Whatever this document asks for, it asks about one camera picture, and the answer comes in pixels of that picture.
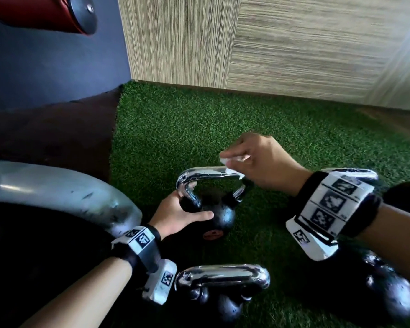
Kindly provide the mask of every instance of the gray wall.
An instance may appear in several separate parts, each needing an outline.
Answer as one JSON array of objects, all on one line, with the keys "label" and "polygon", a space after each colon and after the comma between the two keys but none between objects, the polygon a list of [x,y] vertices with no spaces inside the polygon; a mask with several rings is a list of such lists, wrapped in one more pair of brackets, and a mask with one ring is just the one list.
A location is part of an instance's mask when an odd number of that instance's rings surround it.
[{"label": "gray wall", "polygon": [[0,23],[0,109],[89,97],[131,79],[117,0],[94,0],[93,36]]}]

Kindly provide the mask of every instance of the green turf mat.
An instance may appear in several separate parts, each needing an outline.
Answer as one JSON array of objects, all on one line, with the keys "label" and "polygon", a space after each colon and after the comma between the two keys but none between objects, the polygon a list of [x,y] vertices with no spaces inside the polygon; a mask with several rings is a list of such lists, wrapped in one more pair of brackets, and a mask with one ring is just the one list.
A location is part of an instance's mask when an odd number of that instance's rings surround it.
[{"label": "green turf mat", "polygon": [[[149,217],[174,190],[183,170],[219,165],[219,152],[250,130],[274,136],[298,162],[313,170],[368,167],[389,185],[410,180],[410,142],[356,112],[355,106],[130,82],[118,107],[112,184]],[[258,263],[269,269],[271,287],[249,303],[238,327],[355,327],[322,303],[305,301],[301,281],[309,272],[301,267],[309,259],[284,228],[287,201],[283,194],[255,188],[237,208],[229,236],[218,245],[187,254],[189,262]],[[135,305],[127,297],[118,303],[105,323],[136,326]],[[131,318],[124,316],[127,308]],[[168,301],[164,308],[149,312],[154,321],[150,326],[177,326],[176,305]]]}]

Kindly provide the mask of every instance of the kettlebell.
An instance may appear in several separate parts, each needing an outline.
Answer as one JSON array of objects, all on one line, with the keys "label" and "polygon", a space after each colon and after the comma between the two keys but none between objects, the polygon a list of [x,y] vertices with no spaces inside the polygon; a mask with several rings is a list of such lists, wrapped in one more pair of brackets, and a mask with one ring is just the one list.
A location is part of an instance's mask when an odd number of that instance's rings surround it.
[{"label": "kettlebell", "polygon": [[197,311],[203,325],[234,323],[243,304],[269,285],[269,272],[257,264],[191,267],[179,272],[174,282],[180,301]]},{"label": "kettlebell", "polygon": [[182,197],[181,207],[186,212],[212,211],[214,217],[203,222],[194,222],[188,227],[188,233],[206,241],[213,241],[228,234],[234,225],[235,208],[242,201],[246,192],[253,187],[253,182],[242,179],[242,186],[234,192],[222,192],[208,189],[195,194],[191,182],[200,180],[239,177],[238,174],[228,172],[225,166],[195,167],[182,172],[176,182],[176,189]]}]

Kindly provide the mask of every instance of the hand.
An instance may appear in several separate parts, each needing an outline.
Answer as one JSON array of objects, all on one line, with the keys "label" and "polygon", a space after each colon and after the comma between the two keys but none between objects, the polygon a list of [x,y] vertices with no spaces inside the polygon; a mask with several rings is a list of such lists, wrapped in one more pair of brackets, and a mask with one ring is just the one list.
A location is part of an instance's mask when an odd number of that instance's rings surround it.
[{"label": "hand", "polygon": [[245,174],[260,187],[296,196],[312,172],[297,163],[271,136],[245,132],[221,158],[250,156],[243,162],[229,160],[226,166]]},{"label": "hand", "polygon": [[206,221],[214,217],[211,211],[188,213],[180,206],[180,196],[173,191],[158,206],[149,224],[158,230],[161,240],[168,235],[177,233],[195,221]]}]

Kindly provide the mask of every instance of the white tissue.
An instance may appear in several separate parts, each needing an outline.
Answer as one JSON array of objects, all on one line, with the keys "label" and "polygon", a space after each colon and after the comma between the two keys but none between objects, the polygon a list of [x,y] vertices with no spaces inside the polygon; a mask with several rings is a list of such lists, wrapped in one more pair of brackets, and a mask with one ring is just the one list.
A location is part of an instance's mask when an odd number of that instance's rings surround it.
[{"label": "white tissue", "polygon": [[[249,157],[250,157],[250,155],[235,156],[235,157],[230,158],[230,159],[220,158],[220,162],[226,166],[226,163],[227,163],[229,160],[237,160],[237,161],[243,162],[244,160],[246,160],[246,159],[249,158]],[[235,170],[230,169],[230,168],[226,168],[226,173],[227,173],[227,174],[237,174],[237,175],[240,176],[239,179],[242,179],[242,178],[244,177],[244,174],[239,173],[238,171],[235,171]]]}]

